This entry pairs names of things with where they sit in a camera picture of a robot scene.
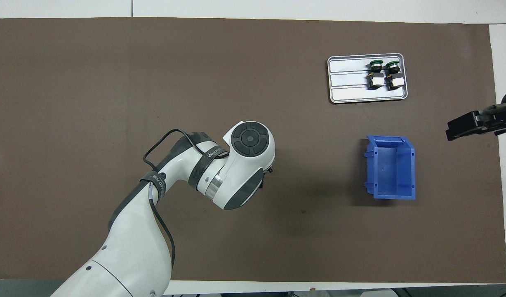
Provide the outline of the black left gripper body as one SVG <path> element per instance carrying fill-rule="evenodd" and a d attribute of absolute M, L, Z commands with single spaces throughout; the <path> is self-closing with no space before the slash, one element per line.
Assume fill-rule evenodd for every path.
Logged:
<path fill-rule="evenodd" d="M 262 168 L 262 172 L 263 172 L 263 177 L 262 177 L 261 182 L 259 184 L 259 189 L 262 189 L 264 187 L 265 175 L 272 173 L 273 172 L 273 167 L 270 166 L 270 167 L 267 167 L 267 168 Z"/>

